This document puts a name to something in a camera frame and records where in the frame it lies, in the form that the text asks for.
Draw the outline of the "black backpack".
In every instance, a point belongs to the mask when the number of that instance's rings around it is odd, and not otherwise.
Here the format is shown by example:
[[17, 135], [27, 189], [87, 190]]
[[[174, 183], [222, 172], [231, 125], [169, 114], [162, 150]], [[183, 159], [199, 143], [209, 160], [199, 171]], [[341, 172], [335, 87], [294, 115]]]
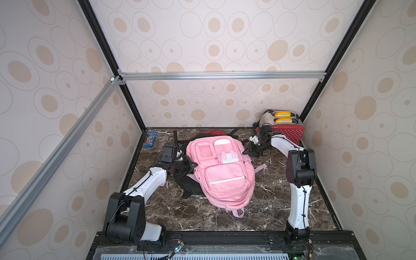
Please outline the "black backpack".
[[[189, 157], [198, 164], [193, 174], [174, 177], [175, 182], [184, 191], [183, 198], [188, 198], [191, 195], [204, 195], [199, 183], [199, 177], [203, 177], [206, 174], [208, 167], [219, 166], [224, 163], [235, 163], [239, 160], [237, 149], [233, 148], [235, 142], [232, 141], [237, 131], [237, 129], [234, 129], [230, 133], [221, 136], [208, 136], [199, 133], [189, 140], [179, 140], [177, 131], [173, 132], [174, 145], [182, 150], [183, 157]], [[231, 159], [225, 159], [225, 162], [222, 162], [221, 153], [230, 153]], [[168, 173], [171, 176], [173, 176], [173, 164], [174, 162], [168, 168]]]

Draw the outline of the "pink backpack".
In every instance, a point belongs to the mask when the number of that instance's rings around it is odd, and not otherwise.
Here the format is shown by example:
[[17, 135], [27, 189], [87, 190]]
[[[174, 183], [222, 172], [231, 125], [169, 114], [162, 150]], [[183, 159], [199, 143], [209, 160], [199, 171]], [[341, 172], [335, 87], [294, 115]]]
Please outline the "pink backpack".
[[243, 152], [243, 144], [227, 135], [197, 138], [186, 148], [186, 155], [198, 165], [194, 175], [208, 201], [237, 218], [244, 217], [256, 173], [267, 167], [254, 168], [250, 156]]

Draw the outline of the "red backpack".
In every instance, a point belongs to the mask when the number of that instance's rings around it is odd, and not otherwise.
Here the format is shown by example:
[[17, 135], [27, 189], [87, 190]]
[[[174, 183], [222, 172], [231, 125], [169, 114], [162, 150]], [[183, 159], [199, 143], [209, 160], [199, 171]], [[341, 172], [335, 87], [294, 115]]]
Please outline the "red backpack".
[[208, 136], [221, 136], [221, 135], [226, 135], [226, 133], [224, 133], [221, 130], [204, 131], [204, 132], [202, 132], [202, 134], [208, 135]]

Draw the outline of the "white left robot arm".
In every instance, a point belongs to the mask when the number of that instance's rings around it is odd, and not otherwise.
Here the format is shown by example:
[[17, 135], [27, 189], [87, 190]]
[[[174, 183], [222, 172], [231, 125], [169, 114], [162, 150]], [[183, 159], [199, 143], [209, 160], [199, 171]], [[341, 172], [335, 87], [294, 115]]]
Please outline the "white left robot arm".
[[106, 237], [115, 243], [163, 243], [163, 228], [146, 221], [145, 205], [156, 189], [166, 183], [169, 173], [177, 173], [179, 170], [193, 172], [196, 166], [198, 164], [189, 158], [171, 162], [157, 161], [131, 188], [113, 193], [108, 201], [102, 230]]

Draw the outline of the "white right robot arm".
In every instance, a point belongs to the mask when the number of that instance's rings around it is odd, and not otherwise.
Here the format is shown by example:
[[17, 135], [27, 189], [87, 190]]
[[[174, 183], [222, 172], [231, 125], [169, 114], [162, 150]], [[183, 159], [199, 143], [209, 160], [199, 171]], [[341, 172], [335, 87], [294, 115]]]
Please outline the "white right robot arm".
[[308, 242], [310, 236], [308, 209], [317, 176], [315, 152], [301, 146], [303, 126], [269, 123], [253, 126], [256, 135], [245, 144], [244, 154], [261, 157], [264, 151], [275, 148], [287, 158], [285, 175], [291, 188], [291, 202], [284, 243], [294, 248]]

